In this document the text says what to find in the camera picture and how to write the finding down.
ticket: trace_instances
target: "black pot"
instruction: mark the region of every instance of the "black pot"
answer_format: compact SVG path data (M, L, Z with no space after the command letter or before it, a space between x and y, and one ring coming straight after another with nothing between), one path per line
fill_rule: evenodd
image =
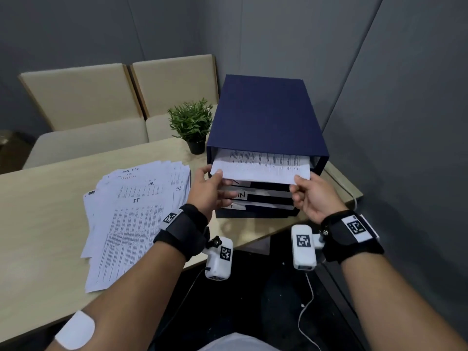
M190 152L195 155L203 154L205 152L205 141L206 137L204 137L200 142L187 142Z

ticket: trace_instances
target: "black wrist strap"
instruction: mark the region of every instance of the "black wrist strap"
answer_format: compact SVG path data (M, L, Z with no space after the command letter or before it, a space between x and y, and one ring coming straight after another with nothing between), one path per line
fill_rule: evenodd
M180 211L182 212L178 214L170 213L163 220L166 222L165 229L159 231L153 242L165 242L173 246L184 254L188 261L192 256L201 253L210 239L206 228L208 219L191 204L183 205Z
M350 217L354 222L348 227L342 222L343 218ZM358 234L365 229L370 238L364 241L358 240ZM351 256L362 252L383 254L383 247L379 244L372 228L354 211L341 211L326 217L321 224L322 234L325 240L323 254L327 261L342 263Z

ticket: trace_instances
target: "wooden table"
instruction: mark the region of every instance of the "wooden table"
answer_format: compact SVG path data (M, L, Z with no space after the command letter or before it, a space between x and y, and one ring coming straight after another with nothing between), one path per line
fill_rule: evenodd
M182 161L192 174L206 165L205 155L192 155L184 141L171 138L0 175L0 342L71 315L97 296L85 293L89 266L79 257L88 235L83 194L113 170L155 160ZM327 169L362 195L334 166ZM326 172L322 176L351 200ZM213 218L209 226L212 236L227 236L239 247L305 219L303 213ZM205 259L200 254L185 267Z

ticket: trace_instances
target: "hand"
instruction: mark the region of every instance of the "hand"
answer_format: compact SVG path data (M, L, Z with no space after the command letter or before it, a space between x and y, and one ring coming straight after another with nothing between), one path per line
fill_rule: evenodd
M294 182L289 186L294 206L314 223L320 224L327 216L348 209L335 189L319 175L311 172L310 180L296 175Z
M213 216L213 210L231 205L232 201L229 198L237 197L237 192L218 189L220 186L230 186L233 183L231 180L223 180L221 170L216 171L210 179L205 180L205 174L210 170L211 165L206 165L195 171L187 199L187 203L197 207L206 216L208 222Z

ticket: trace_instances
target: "forearm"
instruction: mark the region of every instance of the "forearm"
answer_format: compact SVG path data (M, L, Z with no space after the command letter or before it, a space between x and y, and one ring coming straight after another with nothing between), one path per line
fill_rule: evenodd
M96 323L90 350L146 350L185 264L184 256L163 242L155 245L83 311ZM50 351L62 350L54 341Z
M360 253L341 265L373 350L468 350L382 255Z

